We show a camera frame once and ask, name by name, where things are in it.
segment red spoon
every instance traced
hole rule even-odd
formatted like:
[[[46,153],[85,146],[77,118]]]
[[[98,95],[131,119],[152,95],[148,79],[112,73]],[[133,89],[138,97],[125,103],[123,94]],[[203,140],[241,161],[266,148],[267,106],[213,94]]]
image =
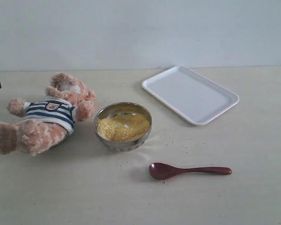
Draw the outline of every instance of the red spoon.
[[[176,175],[182,173],[190,173],[190,172],[201,172],[201,173],[217,173],[222,175],[229,175],[232,173],[230,168],[227,167],[199,167],[199,168],[190,168],[190,169],[182,169],[176,168],[171,165],[167,165],[164,163],[152,163],[149,166],[149,172],[152,177],[158,180],[166,180]]]

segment teddy bear's arm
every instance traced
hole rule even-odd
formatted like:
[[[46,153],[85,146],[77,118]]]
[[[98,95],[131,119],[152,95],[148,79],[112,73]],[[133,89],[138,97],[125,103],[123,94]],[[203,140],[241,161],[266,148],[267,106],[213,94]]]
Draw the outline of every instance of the teddy bear's arm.
[[[84,101],[71,108],[71,114],[74,122],[86,121],[94,113],[94,102]]]
[[[23,100],[21,98],[14,98],[7,105],[7,109],[12,115],[15,115],[18,117],[24,117],[26,110],[32,104],[33,103],[26,102],[25,100]]]

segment cornmeal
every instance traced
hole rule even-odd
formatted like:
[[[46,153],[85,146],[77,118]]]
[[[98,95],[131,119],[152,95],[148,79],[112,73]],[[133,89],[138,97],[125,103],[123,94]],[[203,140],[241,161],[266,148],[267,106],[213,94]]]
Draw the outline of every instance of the cornmeal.
[[[99,121],[98,134],[113,142],[129,142],[143,136],[150,128],[149,121],[140,114],[116,115]]]

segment teddy bear's leg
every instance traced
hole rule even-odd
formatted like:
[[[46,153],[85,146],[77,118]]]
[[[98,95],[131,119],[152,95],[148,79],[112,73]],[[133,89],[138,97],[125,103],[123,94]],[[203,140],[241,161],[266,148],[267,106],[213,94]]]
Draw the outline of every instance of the teddy bear's leg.
[[[18,124],[0,122],[0,155],[9,154],[16,149]]]
[[[19,151],[35,156],[58,144],[66,135],[67,131],[58,124],[24,120],[17,132],[17,147]]]

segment table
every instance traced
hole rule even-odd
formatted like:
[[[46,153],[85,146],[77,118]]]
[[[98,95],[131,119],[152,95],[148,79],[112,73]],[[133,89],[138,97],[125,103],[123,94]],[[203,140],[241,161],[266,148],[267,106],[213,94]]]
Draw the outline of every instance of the table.
[[[93,116],[50,151],[0,156],[0,225],[281,224],[281,67],[194,70],[240,96],[202,127],[141,88],[160,69],[71,71],[96,92],[98,110],[118,101],[149,109],[151,135],[138,150],[113,153],[95,137]],[[9,100],[42,100],[55,73],[0,73],[0,120],[20,121],[6,110]],[[227,166],[233,173],[164,182],[150,177],[152,162]]]

